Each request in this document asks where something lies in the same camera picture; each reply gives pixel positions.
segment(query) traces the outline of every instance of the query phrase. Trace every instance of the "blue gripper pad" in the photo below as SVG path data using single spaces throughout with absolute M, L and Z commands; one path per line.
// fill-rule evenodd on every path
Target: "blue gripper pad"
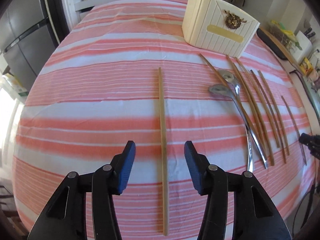
M 127 187 L 135 155 L 136 145 L 133 141 L 128 141 L 115 166 L 115 172 L 119 177 L 119 184 L 117 187 L 119 194 L 122 194 L 123 190 Z
M 191 141 L 186 141 L 184 144 L 184 156 L 188 165 L 190 176 L 192 179 L 193 187 L 198 191 L 200 195 L 203 195 L 202 178 L 204 178 L 205 167 L 209 165 L 208 160 L 204 155 L 198 154 Z M 203 163 L 201 159 L 203 156 L 206 163 Z

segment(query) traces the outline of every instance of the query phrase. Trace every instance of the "white decorative box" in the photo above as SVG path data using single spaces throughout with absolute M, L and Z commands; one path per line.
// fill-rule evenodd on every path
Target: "white decorative box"
M 223 0 L 188 0 L 184 39 L 192 46 L 240 57 L 260 23 Z

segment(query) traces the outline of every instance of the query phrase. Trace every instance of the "metal screw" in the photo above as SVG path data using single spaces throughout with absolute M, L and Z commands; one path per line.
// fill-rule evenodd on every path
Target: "metal screw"
M 69 172 L 68 178 L 73 179 L 75 176 L 77 176 L 77 173 L 75 171 Z
M 102 169 L 103 169 L 104 171 L 110 171 L 110 170 L 112 169 L 112 166 L 111 166 L 110 164 L 106 164 L 106 165 L 104 165 L 104 166 L 102 167 Z
M 246 176 L 247 178 L 251 178 L 252 177 L 252 173 L 250 171 L 245 171 L 244 172 L 244 176 Z
M 209 168 L 210 171 L 216 171 L 216 170 L 218 169 L 218 166 L 217 166 L 217 165 L 214 165 L 214 164 L 210 164 L 210 165 L 208 166 L 208 168 Z

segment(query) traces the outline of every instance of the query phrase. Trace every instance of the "table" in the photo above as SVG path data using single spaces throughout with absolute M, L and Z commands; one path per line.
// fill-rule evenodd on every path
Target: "table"
M 31 229 L 56 187 L 70 171 L 95 171 L 136 143 L 128 187 L 115 196 L 123 239 L 196 239 L 205 196 L 193 188 L 183 154 L 185 141 L 225 171 L 246 168 L 243 121 L 227 98 L 212 96 L 218 69 L 231 70 L 225 55 L 194 48 L 183 39 L 186 0 L 120 0 L 92 9 L 50 57 L 26 101 L 16 135 L 13 188 L 21 220 Z M 276 58 L 254 36 L 241 61 L 261 70 L 279 106 L 290 145 L 284 164 L 259 98 L 276 165 L 263 168 L 254 150 L 254 174 L 285 218 L 315 175 L 307 152 L 303 165 L 297 135 L 281 95 L 300 133 L 310 133 L 301 99 Z M 170 191 L 170 235 L 162 235 L 162 179 L 158 67 L 164 77 Z M 241 92 L 251 115 L 246 96 Z M 228 198 L 227 238 L 233 226 Z M 91 195 L 87 195 L 87 233 L 93 239 Z

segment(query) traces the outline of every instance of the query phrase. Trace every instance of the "wooden chair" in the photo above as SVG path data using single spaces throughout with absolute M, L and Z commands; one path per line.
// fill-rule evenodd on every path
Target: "wooden chair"
M 5 195 L 0 195 L 0 200 L 13 198 L 13 195 L 8 192 Z M 16 210 L 2 210 L 1 205 L 7 205 L 6 202 L 0 202 L 0 236 L 1 240 L 24 240 L 28 237 L 28 230 L 24 227 Z

